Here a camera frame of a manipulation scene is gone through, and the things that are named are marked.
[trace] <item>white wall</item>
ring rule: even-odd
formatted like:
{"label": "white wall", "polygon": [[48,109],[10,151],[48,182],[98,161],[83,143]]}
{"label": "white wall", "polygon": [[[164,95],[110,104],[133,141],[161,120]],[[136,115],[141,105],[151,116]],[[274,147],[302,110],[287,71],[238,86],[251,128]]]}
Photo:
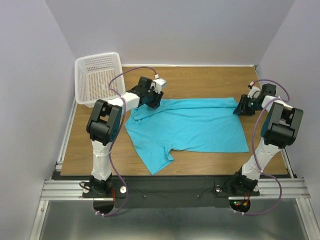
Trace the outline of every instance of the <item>white wall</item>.
{"label": "white wall", "polygon": [[74,97],[74,56],[43,0],[0,6],[0,239],[29,239]]}
{"label": "white wall", "polygon": [[305,177],[320,221],[320,1],[296,0],[266,51],[258,76],[282,83],[290,104],[304,110],[296,141],[287,148],[293,171]]}
{"label": "white wall", "polygon": [[76,58],[257,65],[294,0],[46,0]]}

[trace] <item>blue shirt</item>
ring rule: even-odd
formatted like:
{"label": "blue shirt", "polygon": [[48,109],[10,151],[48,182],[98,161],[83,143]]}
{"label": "blue shirt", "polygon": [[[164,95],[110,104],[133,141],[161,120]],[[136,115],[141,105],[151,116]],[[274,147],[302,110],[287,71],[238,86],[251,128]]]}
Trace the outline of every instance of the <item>blue shirt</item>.
{"label": "blue shirt", "polygon": [[170,164],[170,150],[207,153],[244,153],[248,145],[230,98],[162,99],[131,111],[125,128],[151,174]]}

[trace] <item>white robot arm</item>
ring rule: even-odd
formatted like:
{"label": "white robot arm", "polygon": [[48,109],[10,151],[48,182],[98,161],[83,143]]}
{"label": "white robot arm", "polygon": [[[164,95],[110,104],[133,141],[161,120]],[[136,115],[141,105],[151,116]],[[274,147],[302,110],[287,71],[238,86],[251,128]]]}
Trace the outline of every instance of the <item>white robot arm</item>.
{"label": "white robot arm", "polygon": [[[249,86],[251,86],[249,94],[241,96],[234,114],[251,116],[256,110],[262,110],[269,102],[278,98],[275,96],[276,86],[273,84],[265,84],[261,90],[256,86]],[[268,115],[261,129],[260,143],[255,150],[260,168],[252,155],[234,175],[231,184],[234,194],[242,195],[258,191],[258,180],[269,161],[281,149],[293,144],[297,137],[303,116],[301,109],[294,108],[279,99],[269,104],[266,110]]]}
{"label": "white robot arm", "polygon": [[162,89],[167,82],[158,78],[151,80],[146,77],[139,79],[138,85],[127,91],[122,97],[110,101],[97,100],[89,118],[86,131],[90,134],[93,146],[93,168],[89,188],[97,193],[108,193],[111,188],[111,165],[109,153],[119,133],[121,115],[125,111],[138,108],[143,104],[156,109],[163,96]]}

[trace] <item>white basket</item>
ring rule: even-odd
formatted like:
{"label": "white basket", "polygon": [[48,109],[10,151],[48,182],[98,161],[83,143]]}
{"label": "white basket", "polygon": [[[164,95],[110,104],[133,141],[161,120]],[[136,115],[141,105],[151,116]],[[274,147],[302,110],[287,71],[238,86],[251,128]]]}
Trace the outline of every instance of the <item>white basket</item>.
{"label": "white basket", "polygon": [[[98,99],[111,100],[117,95],[108,89],[109,82],[122,73],[119,54],[107,52],[78,58],[74,63],[75,101],[93,108]],[[124,77],[120,76],[111,88],[123,95]]]}

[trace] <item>wooden table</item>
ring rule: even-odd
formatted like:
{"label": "wooden table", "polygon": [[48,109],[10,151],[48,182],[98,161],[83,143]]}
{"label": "wooden table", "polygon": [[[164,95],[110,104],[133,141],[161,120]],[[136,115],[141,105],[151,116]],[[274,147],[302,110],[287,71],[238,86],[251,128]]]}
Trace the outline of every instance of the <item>wooden table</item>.
{"label": "wooden table", "polygon": [[[253,67],[157,67],[158,74],[167,81],[163,98],[228,98],[239,101],[242,94],[248,93],[248,84],[257,79]],[[140,76],[152,78],[152,71],[139,69],[125,75],[125,87],[137,85]],[[62,165],[63,176],[88,176],[92,170],[93,148],[86,132],[86,125],[92,108],[77,105],[74,121]],[[174,151],[170,153],[174,161],[156,175],[232,175],[246,163],[252,155],[251,136],[255,116],[240,116],[247,144],[247,153],[205,153]],[[260,141],[258,126],[255,144]],[[114,144],[112,159],[122,175],[141,176],[150,172],[137,155],[131,139],[123,127]],[[281,153],[278,153],[265,169],[269,174],[287,174]]]}

